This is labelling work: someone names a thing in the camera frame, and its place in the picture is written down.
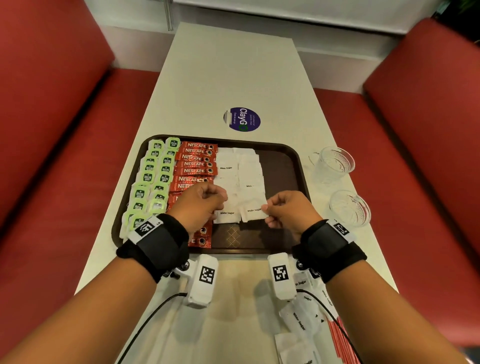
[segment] drinking glass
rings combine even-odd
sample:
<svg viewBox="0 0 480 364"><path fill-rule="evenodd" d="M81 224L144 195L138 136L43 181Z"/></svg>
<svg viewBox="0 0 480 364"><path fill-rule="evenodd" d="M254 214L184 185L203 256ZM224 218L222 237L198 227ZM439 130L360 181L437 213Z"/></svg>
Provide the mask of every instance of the drinking glass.
<svg viewBox="0 0 480 364"><path fill-rule="evenodd" d="M330 210L345 227L359 228L367 225L372 213L363 198L355 192L340 190L330 197Z"/></svg>
<svg viewBox="0 0 480 364"><path fill-rule="evenodd" d="M315 166L313 180L318 183L330 184L349 174L355 169L353 157L344 149L336 146L328 146L320 152L316 163L311 156L310 162Z"/></svg>

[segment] brown tray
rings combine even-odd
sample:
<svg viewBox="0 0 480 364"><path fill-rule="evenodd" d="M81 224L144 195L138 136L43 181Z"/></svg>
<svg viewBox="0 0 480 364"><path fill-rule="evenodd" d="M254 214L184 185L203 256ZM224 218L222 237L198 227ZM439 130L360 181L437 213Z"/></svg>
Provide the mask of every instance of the brown tray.
<svg viewBox="0 0 480 364"><path fill-rule="evenodd" d="M181 141L218 144L226 148L253 148L259 155L264 172L265 196L270 198L284 190L303 192L310 200L307 183L297 152L283 144L246 142L241 140L196 138L181 135L154 135L140 146L138 156L133 166L128 184L123 193L120 208L112 227L112 239L116 246L123 244L119 237L121 216L127 210L131 185L135 182L140 159L145 156L148 141L152 139L167 139L176 136ZM239 224L214 224L212 233L212 248L191 247L190 253L206 254L275 254L291 251L296 242L287 230L270 229L263 220L241 222Z"/></svg>

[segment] red cushion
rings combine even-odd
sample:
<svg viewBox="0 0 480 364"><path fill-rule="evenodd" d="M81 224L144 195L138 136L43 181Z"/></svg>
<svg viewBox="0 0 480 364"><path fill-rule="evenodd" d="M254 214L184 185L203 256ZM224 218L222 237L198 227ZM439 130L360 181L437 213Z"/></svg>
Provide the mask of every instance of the red cushion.
<svg viewBox="0 0 480 364"><path fill-rule="evenodd" d="M0 242L0 357L75 292L157 78L111 73Z"/></svg>
<svg viewBox="0 0 480 364"><path fill-rule="evenodd" d="M480 48L421 21L365 90L480 254Z"/></svg>
<svg viewBox="0 0 480 364"><path fill-rule="evenodd" d="M480 276L359 94L315 89L400 293L451 342L480 345Z"/></svg>
<svg viewBox="0 0 480 364"><path fill-rule="evenodd" d="M3 1L0 226L113 61L83 0Z"/></svg>

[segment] human hand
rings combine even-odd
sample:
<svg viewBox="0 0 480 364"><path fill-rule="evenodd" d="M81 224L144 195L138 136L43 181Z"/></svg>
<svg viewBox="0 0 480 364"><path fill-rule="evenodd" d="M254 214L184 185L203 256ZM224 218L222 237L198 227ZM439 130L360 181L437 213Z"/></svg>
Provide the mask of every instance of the human hand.
<svg viewBox="0 0 480 364"><path fill-rule="evenodd" d="M262 205L262 211L269 216L265 219L268 227L289 229L296 241L314 223L322 220L308 198L300 191L282 191Z"/></svg>
<svg viewBox="0 0 480 364"><path fill-rule="evenodd" d="M227 200L222 187L200 182L186 189L167 214L183 225L191 239L208 220L216 218L215 210L222 210Z"/></svg>

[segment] table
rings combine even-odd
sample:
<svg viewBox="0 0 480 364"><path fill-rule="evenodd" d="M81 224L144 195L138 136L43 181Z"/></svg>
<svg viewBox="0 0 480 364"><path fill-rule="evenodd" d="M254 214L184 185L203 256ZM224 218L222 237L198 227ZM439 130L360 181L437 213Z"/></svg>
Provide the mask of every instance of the table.
<svg viewBox="0 0 480 364"><path fill-rule="evenodd" d="M254 110L258 129L229 128L232 107ZM175 35L124 169L77 287L79 291L115 256L111 227L140 144L155 134L281 143L297 151L312 203L328 217L329 195L311 179L309 155L334 146L293 41L287 38L182 23ZM354 190L350 177L342 187ZM355 231L368 262L394 288L368 225ZM149 323L124 363L277 363L273 334L285 330L273 300L266 256L219 256L210 307L194 310L181 299ZM140 323L166 297L184 288L164 279ZM338 363L328 332L316 340L324 363Z"/></svg>

